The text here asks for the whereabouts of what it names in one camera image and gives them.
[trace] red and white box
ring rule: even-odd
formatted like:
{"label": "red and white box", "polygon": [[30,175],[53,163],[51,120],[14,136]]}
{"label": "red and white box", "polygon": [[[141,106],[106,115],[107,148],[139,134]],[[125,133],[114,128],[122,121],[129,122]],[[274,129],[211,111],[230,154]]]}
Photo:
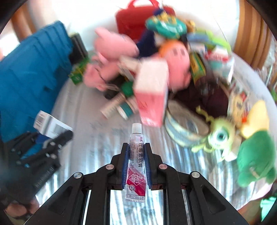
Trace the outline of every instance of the red and white box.
{"label": "red and white box", "polygon": [[142,60],[133,89],[140,118],[145,125],[161,127],[163,124],[168,97],[168,76],[166,60],[159,58]]}

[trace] white tube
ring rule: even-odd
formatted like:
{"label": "white tube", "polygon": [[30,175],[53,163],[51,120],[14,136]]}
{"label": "white tube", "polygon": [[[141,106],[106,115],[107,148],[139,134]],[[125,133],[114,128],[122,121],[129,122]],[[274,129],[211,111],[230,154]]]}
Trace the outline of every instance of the white tube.
{"label": "white tube", "polygon": [[145,202],[146,179],[144,175],[143,135],[140,123],[134,123],[130,136],[130,160],[126,182],[126,199]]}

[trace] pink plush toy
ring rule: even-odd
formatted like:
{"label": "pink plush toy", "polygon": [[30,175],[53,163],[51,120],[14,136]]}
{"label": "pink plush toy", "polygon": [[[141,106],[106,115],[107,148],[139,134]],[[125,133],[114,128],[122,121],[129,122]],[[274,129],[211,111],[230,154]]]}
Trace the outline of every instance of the pink plush toy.
{"label": "pink plush toy", "polygon": [[97,56],[92,60],[97,60],[98,64],[88,64],[83,81],[86,86],[105,91],[105,83],[114,79],[118,73],[117,66],[120,56],[136,57],[139,50],[134,41],[127,35],[109,32],[105,28],[96,28],[98,35],[94,42]]}
{"label": "pink plush toy", "polygon": [[168,40],[159,49],[159,54],[166,59],[169,70],[169,89],[178,91],[189,86],[189,54],[184,44],[177,40]]}

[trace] teal round toy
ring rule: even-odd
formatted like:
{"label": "teal round toy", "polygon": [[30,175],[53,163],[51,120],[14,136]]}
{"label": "teal round toy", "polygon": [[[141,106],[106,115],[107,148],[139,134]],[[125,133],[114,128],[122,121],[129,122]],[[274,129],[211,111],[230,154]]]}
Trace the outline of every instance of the teal round toy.
{"label": "teal round toy", "polygon": [[145,26],[168,39],[179,39],[187,33],[187,26],[175,16],[163,11],[160,15],[152,16],[146,20]]}

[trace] green plush toy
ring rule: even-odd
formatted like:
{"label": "green plush toy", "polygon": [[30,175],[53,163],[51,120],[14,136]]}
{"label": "green plush toy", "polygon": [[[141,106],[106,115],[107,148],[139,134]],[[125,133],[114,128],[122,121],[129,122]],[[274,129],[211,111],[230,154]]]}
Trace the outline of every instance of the green plush toy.
{"label": "green plush toy", "polygon": [[246,139],[237,157],[239,186],[246,187],[263,177],[273,183],[276,178],[275,154],[274,142],[267,131],[258,131]]}

